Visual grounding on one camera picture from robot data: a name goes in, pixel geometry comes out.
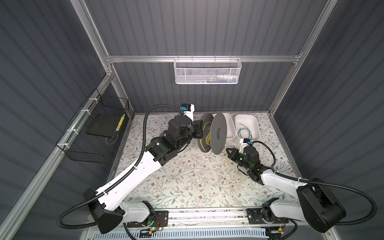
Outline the dark grey foam spool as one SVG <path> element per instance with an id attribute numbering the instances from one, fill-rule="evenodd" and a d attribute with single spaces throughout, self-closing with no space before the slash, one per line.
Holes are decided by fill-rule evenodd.
<path id="1" fill-rule="evenodd" d="M 227 123 L 224 114 L 218 113 L 213 116 L 210 113 L 202 115 L 200 120 L 203 121 L 203 138 L 197 141 L 198 147 L 203 153 L 212 151 L 215 155 L 219 155 L 227 141 Z"/>

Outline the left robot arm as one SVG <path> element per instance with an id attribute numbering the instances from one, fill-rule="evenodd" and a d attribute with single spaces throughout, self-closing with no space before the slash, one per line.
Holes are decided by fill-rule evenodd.
<path id="1" fill-rule="evenodd" d="M 203 122 L 177 115 L 169 121 L 165 134 L 153 138 L 145 147 L 142 159 L 132 163 L 109 183 L 95 192 L 87 190 L 85 199 L 103 196 L 90 203 L 89 209 L 101 234 L 109 233 L 120 224 L 138 223 L 144 227 L 156 222 L 156 211 L 147 201 L 124 203 L 125 197 L 145 178 L 175 158 L 192 139 L 203 137 Z"/>

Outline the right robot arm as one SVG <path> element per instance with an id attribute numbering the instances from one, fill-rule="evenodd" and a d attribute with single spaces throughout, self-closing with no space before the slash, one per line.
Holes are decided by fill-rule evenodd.
<path id="1" fill-rule="evenodd" d="M 316 231 L 324 233 L 346 217 L 346 210 L 327 186 L 301 183 L 277 175 L 271 168 L 261 164 L 255 147 L 246 146 L 242 152 L 227 148 L 226 152 L 228 158 L 252 181 L 279 189 L 296 199 L 286 201 L 281 197 L 273 197 L 266 201 L 261 210 L 265 223 L 274 223 L 278 218 L 293 219 L 306 222 Z"/>

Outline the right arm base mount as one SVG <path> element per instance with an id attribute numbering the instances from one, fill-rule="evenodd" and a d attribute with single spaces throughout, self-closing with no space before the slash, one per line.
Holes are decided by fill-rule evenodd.
<path id="1" fill-rule="evenodd" d="M 271 210 L 266 208 L 248 208 L 246 209 L 249 224 L 282 224 L 285 226 L 289 221 L 286 218 L 276 217 Z"/>

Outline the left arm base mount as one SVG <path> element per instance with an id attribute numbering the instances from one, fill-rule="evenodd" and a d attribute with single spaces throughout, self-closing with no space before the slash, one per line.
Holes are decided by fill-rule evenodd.
<path id="1" fill-rule="evenodd" d="M 155 211 L 151 213 L 143 222 L 129 222 L 129 228 L 157 228 L 167 227 L 169 219 L 169 211 Z"/>

